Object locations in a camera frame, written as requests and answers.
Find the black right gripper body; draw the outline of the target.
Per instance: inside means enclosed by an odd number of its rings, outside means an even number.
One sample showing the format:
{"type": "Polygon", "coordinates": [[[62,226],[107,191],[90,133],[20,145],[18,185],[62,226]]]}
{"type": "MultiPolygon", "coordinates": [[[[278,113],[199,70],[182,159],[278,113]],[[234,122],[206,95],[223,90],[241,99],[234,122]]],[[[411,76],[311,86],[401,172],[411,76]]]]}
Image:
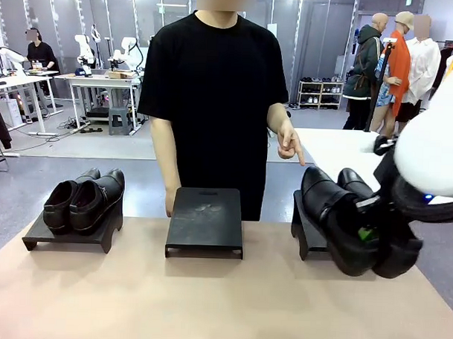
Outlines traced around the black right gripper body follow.
{"type": "Polygon", "coordinates": [[[379,206],[382,210],[395,212],[398,217],[407,220],[407,217],[395,206],[391,195],[394,182],[399,176],[399,171],[393,160],[393,152],[386,152],[382,156],[378,167],[373,172],[373,176],[380,184],[380,188],[376,194],[379,196],[379,206]]]}

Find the person's left hand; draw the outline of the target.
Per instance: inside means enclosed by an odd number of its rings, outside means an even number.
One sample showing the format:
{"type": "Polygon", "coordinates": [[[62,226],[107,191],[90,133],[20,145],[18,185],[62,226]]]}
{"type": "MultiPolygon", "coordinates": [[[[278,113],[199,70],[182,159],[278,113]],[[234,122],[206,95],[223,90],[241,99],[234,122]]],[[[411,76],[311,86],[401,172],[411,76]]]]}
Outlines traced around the person's left hand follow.
{"type": "Polygon", "coordinates": [[[303,154],[303,147],[300,138],[292,125],[290,119],[281,123],[277,129],[277,139],[279,148],[277,149],[278,155],[283,160],[289,160],[297,157],[302,167],[306,166],[306,161],[303,154]]]}

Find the person's right hand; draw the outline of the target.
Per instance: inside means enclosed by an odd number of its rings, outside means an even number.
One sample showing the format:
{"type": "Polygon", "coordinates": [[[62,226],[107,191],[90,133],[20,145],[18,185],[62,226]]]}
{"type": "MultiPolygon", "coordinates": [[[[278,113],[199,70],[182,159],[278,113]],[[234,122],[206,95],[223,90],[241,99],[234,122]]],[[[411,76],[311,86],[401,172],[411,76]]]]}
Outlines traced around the person's right hand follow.
{"type": "Polygon", "coordinates": [[[178,189],[179,187],[167,187],[165,190],[165,211],[168,217],[171,217],[174,211],[176,192],[178,189]]]}

